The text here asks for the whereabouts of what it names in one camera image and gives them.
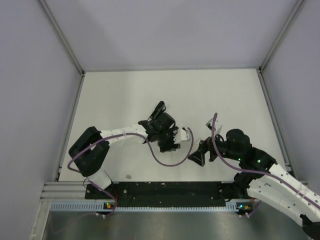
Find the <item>black stapler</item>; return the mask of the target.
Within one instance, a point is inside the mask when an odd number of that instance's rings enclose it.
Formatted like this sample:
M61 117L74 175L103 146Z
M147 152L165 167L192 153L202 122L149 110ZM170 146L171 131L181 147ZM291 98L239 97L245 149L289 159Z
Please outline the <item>black stapler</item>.
M151 115L149 116L149 118L147 119L148 122L156 119L158 117L158 115L164 113L166 111L166 104L164 101L160 101L154 111L151 113Z

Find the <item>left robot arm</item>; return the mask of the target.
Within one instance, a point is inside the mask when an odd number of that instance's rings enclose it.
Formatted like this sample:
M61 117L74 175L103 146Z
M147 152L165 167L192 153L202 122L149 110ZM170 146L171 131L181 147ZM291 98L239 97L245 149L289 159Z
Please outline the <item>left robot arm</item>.
M109 150L124 146L157 142L160 152L180 148L188 133L176 126L175 120L166 112L159 116L141 120L129 127L100 131L87 128L68 151L74 159L77 171L96 186L102 198L109 198L114 191L112 180L102 169Z

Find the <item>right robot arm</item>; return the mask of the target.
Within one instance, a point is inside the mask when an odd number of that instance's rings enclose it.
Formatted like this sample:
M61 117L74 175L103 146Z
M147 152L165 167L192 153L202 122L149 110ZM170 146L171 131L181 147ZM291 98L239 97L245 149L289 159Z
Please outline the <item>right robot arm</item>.
M235 160L233 192L239 198L254 198L277 209L294 220L311 239L320 238L320 196L287 172L271 155L254 147L240 129L232 129L226 137L216 134L201 140L189 160L201 167L205 154L213 162L220 158Z

